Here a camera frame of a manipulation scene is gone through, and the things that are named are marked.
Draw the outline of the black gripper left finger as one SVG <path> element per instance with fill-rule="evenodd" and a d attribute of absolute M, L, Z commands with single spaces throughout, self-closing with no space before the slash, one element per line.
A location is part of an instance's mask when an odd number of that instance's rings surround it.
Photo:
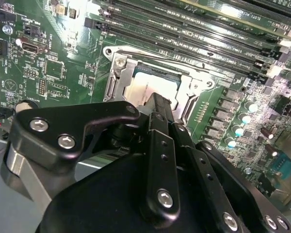
<path fill-rule="evenodd" d="M 4 165 L 7 184 L 44 215 L 63 190 L 131 155 L 147 158 L 145 220 L 167 228 L 180 214 L 175 143 L 163 100 L 153 93 L 140 113 L 126 101 L 24 110 L 16 114 Z"/>

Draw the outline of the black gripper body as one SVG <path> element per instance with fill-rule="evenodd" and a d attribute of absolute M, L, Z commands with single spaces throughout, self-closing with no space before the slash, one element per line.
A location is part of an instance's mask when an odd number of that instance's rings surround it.
<path fill-rule="evenodd" d="M 41 233 L 156 233 L 140 207 L 147 158 L 120 158 L 60 192 L 46 209 Z M 165 233 L 221 233 L 191 173 L 177 171 L 180 215 Z"/>

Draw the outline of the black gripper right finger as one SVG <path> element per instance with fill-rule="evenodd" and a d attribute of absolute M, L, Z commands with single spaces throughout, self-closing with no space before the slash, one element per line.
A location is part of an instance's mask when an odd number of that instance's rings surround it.
<path fill-rule="evenodd" d="M 214 146 L 194 144 L 188 131 L 174 122 L 170 101 L 163 100 L 176 146 L 176 162 L 195 185 L 209 233 L 291 233 L 291 224 Z"/>

